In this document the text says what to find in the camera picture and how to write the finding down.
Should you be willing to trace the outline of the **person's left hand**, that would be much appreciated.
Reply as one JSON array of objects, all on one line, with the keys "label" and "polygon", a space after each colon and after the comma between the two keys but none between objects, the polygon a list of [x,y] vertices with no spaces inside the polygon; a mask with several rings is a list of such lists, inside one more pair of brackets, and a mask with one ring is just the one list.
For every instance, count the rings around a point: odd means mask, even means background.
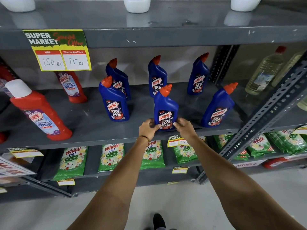
[{"label": "person's left hand", "polygon": [[153,139],[155,132],[151,130],[151,126],[155,126],[154,119],[150,118],[145,120],[139,127],[139,136],[141,138],[147,139],[149,142]]}]

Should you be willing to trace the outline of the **person's right hand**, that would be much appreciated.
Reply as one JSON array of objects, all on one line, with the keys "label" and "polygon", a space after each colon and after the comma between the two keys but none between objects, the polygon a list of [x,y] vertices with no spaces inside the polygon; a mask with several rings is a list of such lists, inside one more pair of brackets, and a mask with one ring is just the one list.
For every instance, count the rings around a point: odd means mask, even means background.
[{"label": "person's right hand", "polygon": [[187,142],[190,143],[191,140],[199,138],[190,121],[182,117],[178,117],[174,123],[180,123],[183,126],[183,130],[178,132],[182,138],[186,139]]}]

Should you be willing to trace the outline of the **blue red-capped cleaner bottle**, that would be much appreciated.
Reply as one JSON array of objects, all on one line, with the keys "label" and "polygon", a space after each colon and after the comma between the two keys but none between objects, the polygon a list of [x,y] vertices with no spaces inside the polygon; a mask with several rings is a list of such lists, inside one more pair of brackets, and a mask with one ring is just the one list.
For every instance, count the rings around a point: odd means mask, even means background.
[{"label": "blue red-capped cleaner bottle", "polygon": [[160,124],[159,131],[171,131],[174,122],[177,120],[179,105],[168,97],[172,89],[172,84],[167,84],[160,88],[154,97],[154,124]]}]

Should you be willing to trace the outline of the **person's left forearm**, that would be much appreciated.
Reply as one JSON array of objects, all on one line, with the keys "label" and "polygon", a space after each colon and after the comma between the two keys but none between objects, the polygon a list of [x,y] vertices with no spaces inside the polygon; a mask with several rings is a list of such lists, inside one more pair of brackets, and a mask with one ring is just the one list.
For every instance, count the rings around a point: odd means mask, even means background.
[{"label": "person's left forearm", "polygon": [[138,137],[132,148],[67,230],[124,230],[143,155],[149,141]]}]

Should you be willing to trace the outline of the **person's right forearm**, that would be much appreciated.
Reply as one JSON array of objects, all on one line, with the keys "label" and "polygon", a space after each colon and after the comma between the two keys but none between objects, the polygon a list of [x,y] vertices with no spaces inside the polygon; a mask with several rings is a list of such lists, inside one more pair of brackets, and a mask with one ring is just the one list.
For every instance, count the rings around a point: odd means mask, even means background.
[{"label": "person's right forearm", "polygon": [[194,148],[222,208],[236,230],[307,230],[257,182],[218,155],[198,136],[184,136]]}]

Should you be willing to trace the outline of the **group of blue bottles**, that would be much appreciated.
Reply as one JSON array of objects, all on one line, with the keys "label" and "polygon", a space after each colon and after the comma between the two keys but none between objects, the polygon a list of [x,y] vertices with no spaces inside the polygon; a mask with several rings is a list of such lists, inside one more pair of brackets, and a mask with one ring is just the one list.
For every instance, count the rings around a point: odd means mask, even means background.
[{"label": "group of blue bottles", "polygon": [[[204,91],[204,84],[209,77],[209,70],[204,64],[208,57],[205,53],[197,58],[187,87],[189,95],[198,95]],[[167,85],[167,72],[159,66],[161,55],[152,58],[148,64],[149,93],[153,98],[163,86]],[[113,58],[106,66],[107,76],[99,84],[99,92],[110,120],[127,121],[130,118],[127,101],[131,100],[128,76],[117,68],[118,60]],[[230,94],[238,83],[233,82],[219,89],[213,96],[201,119],[203,127],[219,126],[222,120],[234,106]]]}]

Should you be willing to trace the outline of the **white shelf label strip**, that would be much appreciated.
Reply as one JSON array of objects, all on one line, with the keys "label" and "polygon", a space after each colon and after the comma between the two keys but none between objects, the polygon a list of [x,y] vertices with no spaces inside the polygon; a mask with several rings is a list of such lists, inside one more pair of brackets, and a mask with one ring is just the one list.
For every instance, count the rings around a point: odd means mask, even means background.
[{"label": "white shelf label strip", "polygon": [[257,161],[245,161],[241,163],[235,163],[233,164],[236,168],[248,168],[248,167],[256,167],[261,165],[263,162],[267,161],[266,159],[263,160],[257,160]]}]

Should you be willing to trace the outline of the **row of green detergent packets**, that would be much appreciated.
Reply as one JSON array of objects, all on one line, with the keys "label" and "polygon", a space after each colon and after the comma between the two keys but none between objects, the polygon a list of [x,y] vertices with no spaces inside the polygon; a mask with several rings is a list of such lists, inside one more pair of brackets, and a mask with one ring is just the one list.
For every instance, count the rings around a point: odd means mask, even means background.
[{"label": "row of green detergent packets", "polygon": [[[86,175],[109,174],[127,155],[133,143],[106,144],[98,147],[71,147],[63,151],[59,168],[53,177],[62,181]],[[163,146],[161,140],[150,141],[145,148],[140,170],[164,170],[167,167],[193,167],[199,164],[190,145]]]}]

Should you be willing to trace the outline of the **grey metal shelf rack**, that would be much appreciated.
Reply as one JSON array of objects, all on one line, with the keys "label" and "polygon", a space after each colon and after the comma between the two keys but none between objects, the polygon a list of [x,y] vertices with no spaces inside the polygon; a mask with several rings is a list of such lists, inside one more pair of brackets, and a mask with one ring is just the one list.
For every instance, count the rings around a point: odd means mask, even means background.
[{"label": "grey metal shelf rack", "polygon": [[[154,0],[147,13],[128,13],[123,1],[38,0],[36,10],[14,13],[0,4],[0,66],[13,78],[43,95],[71,129],[73,135],[63,141],[52,141],[0,91],[0,131],[8,132],[0,144],[7,148],[31,148],[44,156],[26,166],[36,175],[17,178],[4,184],[7,193],[0,203],[49,198],[75,197],[96,191],[108,174],[75,178],[75,186],[59,186],[53,180],[66,148],[134,143],[138,125],[153,118],[154,102],[149,95],[150,60],[162,56],[160,66],[168,73],[173,87],[170,98],[179,105],[178,116],[189,120],[200,136],[219,135],[220,130],[238,130],[240,120],[235,113],[220,126],[204,128],[201,118],[213,94],[226,82],[223,79],[241,46],[258,46],[248,56],[257,56],[259,46],[286,46],[307,42],[307,9],[286,9],[288,3],[267,2],[253,12],[230,10],[230,1],[219,0]],[[88,101],[71,103],[54,72],[42,72],[23,30],[81,29],[89,47],[91,71],[76,71]],[[209,77],[204,90],[189,95],[187,87],[197,58],[205,53],[204,64]],[[117,68],[128,76],[131,100],[127,101],[130,118],[110,120],[102,96],[100,82],[107,76],[106,66],[117,58]],[[297,107],[289,110],[273,130],[283,130],[307,123]]]}]

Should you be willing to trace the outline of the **person's black shoe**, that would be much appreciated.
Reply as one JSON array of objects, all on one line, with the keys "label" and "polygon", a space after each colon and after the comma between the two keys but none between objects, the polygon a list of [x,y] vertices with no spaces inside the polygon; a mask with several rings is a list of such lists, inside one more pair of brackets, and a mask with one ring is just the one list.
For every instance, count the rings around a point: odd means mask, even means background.
[{"label": "person's black shoe", "polygon": [[155,213],[153,216],[153,229],[154,230],[167,230],[166,223],[163,217],[159,213]]}]

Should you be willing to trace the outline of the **clear bottle with red cap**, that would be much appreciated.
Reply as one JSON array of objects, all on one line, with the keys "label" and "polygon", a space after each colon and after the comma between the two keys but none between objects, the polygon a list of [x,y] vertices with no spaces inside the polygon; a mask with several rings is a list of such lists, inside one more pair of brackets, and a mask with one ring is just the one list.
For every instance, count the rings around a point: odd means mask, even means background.
[{"label": "clear bottle with red cap", "polygon": [[286,46],[278,46],[274,53],[261,61],[245,87],[248,94],[259,95],[260,92],[264,91],[281,68],[285,51]]}]

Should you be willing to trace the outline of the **grey slotted-angle shelf rack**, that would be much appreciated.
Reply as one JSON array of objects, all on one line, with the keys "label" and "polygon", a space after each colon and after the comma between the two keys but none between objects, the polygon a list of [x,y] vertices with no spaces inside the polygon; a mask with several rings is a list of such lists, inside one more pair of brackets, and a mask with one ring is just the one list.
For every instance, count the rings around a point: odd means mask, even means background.
[{"label": "grey slotted-angle shelf rack", "polygon": [[284,78],[274,88],[269,88],[264,98],[239,98],[245,96],[240,85],[231,96],[234,107],[227,112],[225,120],[234,120],[232,113],[240,120],[238,130],[220,130],[221,133],[232,133],[230,141],[217,153],[228,161],[232,161],[252,140],[260,134],[273,131],[275,124],[286,112],[291,110],[300,98],[307,94],[307,51],[286,73]]}]

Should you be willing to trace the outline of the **red packet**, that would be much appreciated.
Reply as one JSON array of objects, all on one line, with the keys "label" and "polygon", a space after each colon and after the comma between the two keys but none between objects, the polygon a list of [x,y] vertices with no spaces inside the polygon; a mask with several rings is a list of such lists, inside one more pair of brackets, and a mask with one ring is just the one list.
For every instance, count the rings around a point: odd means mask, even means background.
[{"label": "red packet", "polygon": [[262,166],[264,168],[267,168],[267,169],[273,169],[274,167],[284,163],[284,162],[287,162],[288,159],[284,158],[284,157],[280,157],[280,158],[273,158],[273,159],[268,159],[266,160],[265,162],[263,162]]}]

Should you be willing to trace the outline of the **red bottle with white cap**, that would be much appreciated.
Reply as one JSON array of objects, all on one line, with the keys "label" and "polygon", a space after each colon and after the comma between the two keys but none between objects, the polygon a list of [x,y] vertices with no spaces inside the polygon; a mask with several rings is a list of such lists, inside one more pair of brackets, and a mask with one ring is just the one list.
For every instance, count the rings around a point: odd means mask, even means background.
[{"label": "red bottle with white cap", "polygon": [[24,112],[47,138],[61,141],[72,137],[72,131],[65,126],[43,94],[31,90],[20,79],[7,82],[5,87],[12,95],[11,103]]}]

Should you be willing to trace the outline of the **green yellow price sign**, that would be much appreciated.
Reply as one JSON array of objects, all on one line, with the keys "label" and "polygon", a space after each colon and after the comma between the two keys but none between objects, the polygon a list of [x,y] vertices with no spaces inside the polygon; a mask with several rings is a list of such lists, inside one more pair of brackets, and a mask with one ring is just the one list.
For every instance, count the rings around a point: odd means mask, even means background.
[{"label": "green yellow price sign", "polygon": [[83,30],[35,29],[23,33],[42,72],[92,70]]}]

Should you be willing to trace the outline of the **white red printed sign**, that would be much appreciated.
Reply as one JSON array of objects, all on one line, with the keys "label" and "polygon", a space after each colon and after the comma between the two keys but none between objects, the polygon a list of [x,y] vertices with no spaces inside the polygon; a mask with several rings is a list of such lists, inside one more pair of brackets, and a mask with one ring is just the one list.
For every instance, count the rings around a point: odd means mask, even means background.
[{"label": "white red printed sign", "polygon": [[36,173],[14,162],[0,157],[0,179],[9,177],[24,177],[27,175],[34,174]]}]

